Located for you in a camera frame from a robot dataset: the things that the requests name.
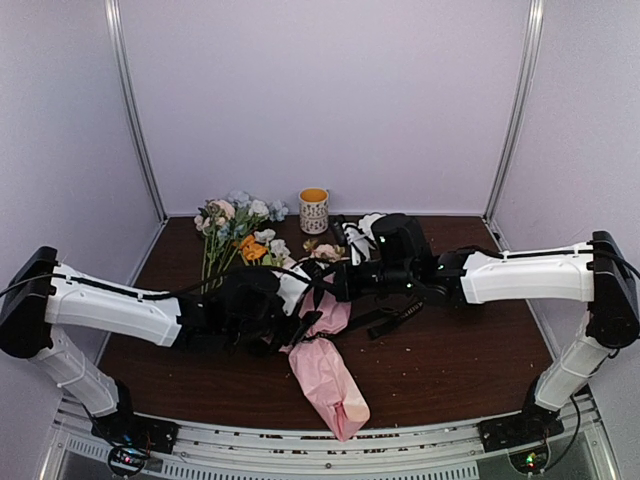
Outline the orange fake flower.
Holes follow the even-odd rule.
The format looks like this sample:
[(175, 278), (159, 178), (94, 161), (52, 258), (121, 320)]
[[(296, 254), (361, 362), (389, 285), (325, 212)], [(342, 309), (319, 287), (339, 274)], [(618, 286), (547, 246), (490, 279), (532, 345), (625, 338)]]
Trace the orange fake flower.
[(259, 243), (253, 234), (245, 237), (238, 249), (242, 260), (247, 265), (257, 264), (268, 252), (267, 248)]

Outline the pink wrapping paper sheet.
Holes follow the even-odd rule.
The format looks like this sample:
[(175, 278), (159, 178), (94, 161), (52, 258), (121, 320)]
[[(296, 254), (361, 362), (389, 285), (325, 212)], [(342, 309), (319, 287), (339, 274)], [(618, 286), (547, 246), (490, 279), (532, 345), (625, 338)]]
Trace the pink wrapping paper sheet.
[(288, 355), (293, 375), (309, 403), (340, 442), (350, 440), (369, 421), (370, 409), (355, 379), (329, 337), (346, 329), (351, 305), (325, 293), (318, 305), (308, 293), (302, 314), (318, 311), (320, 318), (303, 341), (280, 349)]

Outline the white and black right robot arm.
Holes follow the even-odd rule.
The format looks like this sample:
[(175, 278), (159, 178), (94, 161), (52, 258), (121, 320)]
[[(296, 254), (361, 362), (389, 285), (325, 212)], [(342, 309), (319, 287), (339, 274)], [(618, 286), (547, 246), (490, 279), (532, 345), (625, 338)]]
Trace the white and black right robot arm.
[(335, 216), (329, 224), (352, 255), (336, 270), (340, 301), (405, 294), (426, 306), (511, 300), (584, 305), (575, 339), (533, 382), (531, 400), (513, 419), (519, 440), (535, 440), (550, 426), (551, 413), (584, 387), (606, 358), (639, 338), (639, 273), (606, 231), (555, 249), (510, 252), (467, 246), (434, 254), (418, 220), (402, 213), (371, 214), (357, 223)]

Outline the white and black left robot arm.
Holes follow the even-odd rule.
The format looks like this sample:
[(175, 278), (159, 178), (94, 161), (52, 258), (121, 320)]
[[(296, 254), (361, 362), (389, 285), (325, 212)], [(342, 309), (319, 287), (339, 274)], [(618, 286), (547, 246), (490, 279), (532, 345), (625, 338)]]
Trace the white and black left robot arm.
[(243, 340), (286, 331), (311, 278), (300, 267), (236, 267), (216, 275), (220, 286), (154, 292), (106, 282), (39, 248), (2, 291), (1, 349), (38, 363), (123, 444), (137, 442), (144, 424), (127, 393), (68, 337), (67, 325), (126, 335), (156, 346), (211, 353)]

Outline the pile of fake flowers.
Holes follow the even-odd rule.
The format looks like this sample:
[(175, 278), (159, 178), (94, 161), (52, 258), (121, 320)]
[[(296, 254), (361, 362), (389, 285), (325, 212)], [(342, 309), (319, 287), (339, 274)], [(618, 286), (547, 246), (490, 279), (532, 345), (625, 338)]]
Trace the pile of fake flowers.
[[(246, 266), (291, 265), (291, 251), (286, 241), (278, 239), (267, 223), (280, 223), (286, 219), (289, 208), (281, 200), (268, 203), (244, 191), (234, 191), (221, 199), (207, 200), (194, 217), (194, 226), (204, 240), (201, 267), (202, 293), (208, 293), (223, 283), (222, 273), (235, 260)], [(242, 240), (253, 234), (268, 252), (257, 263), (247, 265), (238, 249)]]

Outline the white scalloped bowl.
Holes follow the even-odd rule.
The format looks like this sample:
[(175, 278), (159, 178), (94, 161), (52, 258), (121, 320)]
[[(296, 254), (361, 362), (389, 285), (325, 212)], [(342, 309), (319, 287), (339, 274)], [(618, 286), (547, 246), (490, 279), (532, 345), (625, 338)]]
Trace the white scalloped bowl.
[(365, 233), (366, 235), (371, 236), (372, 235), (372, 230), (371, 227), (372, 225), (379, 219), (383, 218), (384, 214), (381, 213), (370, 213), (367, 215), (364, 215), (359, 221), (358, 221), (358, 228)]

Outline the floral mug with yellow inside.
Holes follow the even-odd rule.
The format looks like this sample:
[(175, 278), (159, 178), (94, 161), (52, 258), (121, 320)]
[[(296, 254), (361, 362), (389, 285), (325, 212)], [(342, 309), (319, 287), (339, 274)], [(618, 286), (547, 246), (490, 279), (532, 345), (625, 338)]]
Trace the floral mug with yellow inside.
[(299, 220), (304, 233), (324, 233), (329, 223), (329, 193), (321, 188), (302, 190), (299, 194)]

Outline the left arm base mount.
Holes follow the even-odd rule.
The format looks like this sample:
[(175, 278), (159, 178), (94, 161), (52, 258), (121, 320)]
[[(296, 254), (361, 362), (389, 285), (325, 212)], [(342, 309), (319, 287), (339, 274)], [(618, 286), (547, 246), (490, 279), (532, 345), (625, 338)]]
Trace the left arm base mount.
[(143, 452), (171, 454), (179, 426), (175, 422), (135, 416), (130, 422), (92, 419), (91, 433), (111, 446), (132, 447)]

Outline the aluminium front rail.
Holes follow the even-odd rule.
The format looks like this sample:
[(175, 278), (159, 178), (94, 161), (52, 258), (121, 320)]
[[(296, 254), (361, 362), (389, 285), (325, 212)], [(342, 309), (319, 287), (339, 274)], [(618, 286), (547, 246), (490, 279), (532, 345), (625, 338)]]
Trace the aluminium front rail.
[(558, 436), (490, 452), (478, 420), (363, 430), (341, 443), (327, 431), (267, 430), (181, 421), (171, 453), (141, 479), (527, 479), (528, 453), (550, 456), (544, 479), (617, 479), (619, 469), (589, 395), (563, 408)]

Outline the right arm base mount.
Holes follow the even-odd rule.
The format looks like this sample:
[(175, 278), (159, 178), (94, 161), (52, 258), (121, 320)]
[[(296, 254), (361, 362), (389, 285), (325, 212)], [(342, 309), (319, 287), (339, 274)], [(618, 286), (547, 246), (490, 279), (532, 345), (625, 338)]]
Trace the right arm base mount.
[(484, 420), (477, 425), (477, 428), (485, 452), (543, 442), (549, 437), (564, 432), (564, 426), (560, 420), (546, 422), (540, 419), (524, 418), (520, 414)]

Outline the right aluminium frame post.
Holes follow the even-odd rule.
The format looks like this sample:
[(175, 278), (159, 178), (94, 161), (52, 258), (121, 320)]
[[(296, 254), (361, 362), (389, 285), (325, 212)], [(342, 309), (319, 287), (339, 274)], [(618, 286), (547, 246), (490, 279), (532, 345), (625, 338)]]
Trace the right aluminium frame post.
[(526, 105), (539, 58), (544, 27), (544, 12), (545, 2), (543, 0), (531, 0), (529, 2), (521, 62), (511, 113), (507, 123), (507, 130), (494, 181), (483, 215), (483, 219), (488, 224), (492, 224), (496, 217), (499, 201), (506, 186), (508, 172), (517, 149), (519, 135), (524, 122)]

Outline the aluminium frame post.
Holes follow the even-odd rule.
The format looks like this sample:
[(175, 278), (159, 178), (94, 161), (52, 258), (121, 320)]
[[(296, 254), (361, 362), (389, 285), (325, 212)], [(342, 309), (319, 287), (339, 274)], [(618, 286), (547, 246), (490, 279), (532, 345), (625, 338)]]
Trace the aluminium frame post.
[(506, 186), (508, 172), (517, 149), (519, 135), (524, 122), (526, 105), (539, 58), (544, 27), (544, 12), (545, 2), (543, 0), (531, 0), (529, 2), (521, 62), (511, 113), (507, 123), (507, 130), (494, 181), (483, 215), (483, 219), (488, 224), (492, 224), (496, 217), (499, 201)]
[(120, 2), (117, 0), (106, 0), (104, 2), (104, 6), (107, 28), (112, 43), (121, 93), (124, 101), (126, 123), (131, 135), (134, 152), (141, 169), (145, 187), (153, 205), (155, 216), (160, 223), (164, 223), (167, 221), (168, 216), (161, 199), (160, 189), (151, 164), (139, 109), (135, 98), (126, 50)]

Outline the left aluminium frame post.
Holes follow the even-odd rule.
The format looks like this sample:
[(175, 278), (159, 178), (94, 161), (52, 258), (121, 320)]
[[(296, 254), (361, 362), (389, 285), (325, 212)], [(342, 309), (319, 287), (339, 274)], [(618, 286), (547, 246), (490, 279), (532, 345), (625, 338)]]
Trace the left aluminium frame post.
[(167, 221), (168, 216), (161, 199), (160, 189), (151, 164), (139, 109), (135, 98), (126, 50), (120, 2), (117, 0), (106, 0), (104, 2), (104, 6), (107, 28), (112, 43), (121, 93), (124, 101), (126, 123), (131, 135), (134, 152), (141, 169), (145, 187), (153, 205), (155, 216), (160, 223), (164, 223)]

